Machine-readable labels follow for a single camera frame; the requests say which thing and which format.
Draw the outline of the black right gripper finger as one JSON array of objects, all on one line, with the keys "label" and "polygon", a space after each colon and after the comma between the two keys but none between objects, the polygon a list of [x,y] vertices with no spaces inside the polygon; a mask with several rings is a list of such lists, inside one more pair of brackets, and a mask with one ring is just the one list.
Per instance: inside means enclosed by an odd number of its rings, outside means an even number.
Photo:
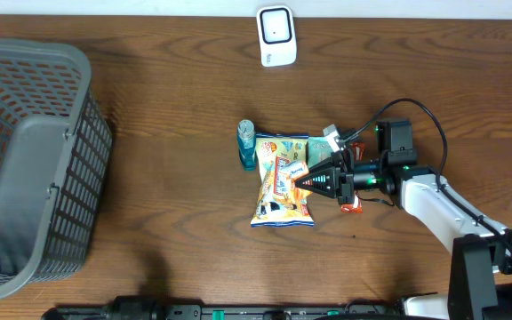
[{"label": "black right gripper finger", "polygon": [[337,173],[341,169],[341,164],[343,163],[341,155],[331,155],[325,160],[320,161],[318,164],[313,165],[309,168],[310,173],[319,173],[319,172],[327,172],[327,173]]},{"label": "black right gripper finger", "polygon": [[337,198],[340,191],[339,171],[319,171],[304,175],[294,182],[297,188],[301,188],[320,196]]}]

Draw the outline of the red orange snack bar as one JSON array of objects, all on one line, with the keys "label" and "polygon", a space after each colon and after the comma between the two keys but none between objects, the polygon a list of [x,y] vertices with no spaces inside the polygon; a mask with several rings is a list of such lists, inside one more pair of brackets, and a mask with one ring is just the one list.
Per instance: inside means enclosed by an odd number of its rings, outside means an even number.
[{"label": "red orange snack bar", "polygon": [[[366,149],[366,144],[362,141],[356,141],[351,144],[351,150],[353,153],[355,163],[362,160],[365,149]],[[358,197],[358,193],[355,192],[354,203],[342,204],[340,206],[340,210],[345,213],[362,213],[363,208],[362,208],[361,200]]]}]

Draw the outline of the yellow snack chip bag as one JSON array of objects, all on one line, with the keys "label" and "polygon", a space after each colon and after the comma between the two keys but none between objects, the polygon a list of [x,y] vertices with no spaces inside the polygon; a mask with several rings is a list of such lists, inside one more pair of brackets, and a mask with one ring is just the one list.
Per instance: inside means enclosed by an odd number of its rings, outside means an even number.
[{"label": "yellow snack chip bag", "polygon": [[261,185],[252,227],[293,227],[314,225],[307,197],[310,192],[297,188],[296,180],[278,174],[280,168],[296,161],[307,162],[307,135],[270,135],[259,133],[255,154]]}]

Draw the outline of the teal bottle with grey cap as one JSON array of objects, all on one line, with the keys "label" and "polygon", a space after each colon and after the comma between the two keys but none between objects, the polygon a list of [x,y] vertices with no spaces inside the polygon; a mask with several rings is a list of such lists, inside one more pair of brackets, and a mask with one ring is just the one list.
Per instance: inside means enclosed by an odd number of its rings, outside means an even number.
[{"label": "teal bottle with grey cap", "polygon": [[246,171],[253,171],[256,167],[256,131],[252,121],[243,119],[237,126],[237,144],[239,158]]}]

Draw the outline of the small orange white snack pack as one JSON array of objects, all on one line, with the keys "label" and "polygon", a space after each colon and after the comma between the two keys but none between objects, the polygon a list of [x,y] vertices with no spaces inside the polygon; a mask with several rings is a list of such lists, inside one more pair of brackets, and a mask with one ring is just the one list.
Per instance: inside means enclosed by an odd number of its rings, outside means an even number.
[{"label": "small orange white snack pack", "polygon": [[307,163],[305,161],[296,161],[279,169],[278,174],[285,178],[296,180],[309,173]]}]

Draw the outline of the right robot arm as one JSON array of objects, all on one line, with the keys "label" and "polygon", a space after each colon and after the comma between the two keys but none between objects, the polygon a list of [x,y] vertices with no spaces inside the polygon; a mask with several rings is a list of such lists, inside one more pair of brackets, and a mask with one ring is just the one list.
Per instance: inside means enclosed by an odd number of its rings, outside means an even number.
[{"label": "right robot arm", "polygon": [[417,163],[412,124],[387,118],[375,125],[379,158],[356,161],[355,150],[335,126],[324,129],[332,156],[295,185],[339,204],[352,204],[363,190],[378,189],[415,217],[451,254],[445,295],[405,298],[389,318],[512,319],[512,229],[487,217],[429,165]]}]

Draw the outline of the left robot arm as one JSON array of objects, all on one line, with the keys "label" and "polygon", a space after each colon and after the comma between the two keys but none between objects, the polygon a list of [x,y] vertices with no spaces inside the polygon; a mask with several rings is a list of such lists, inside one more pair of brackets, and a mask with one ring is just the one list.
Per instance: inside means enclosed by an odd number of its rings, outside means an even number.
[{"label": "left robot arm", "polygon": [[46,311],[42,320],[164,320],[166,312],[156,299],[119,296],[105,305],[59,305]]}]

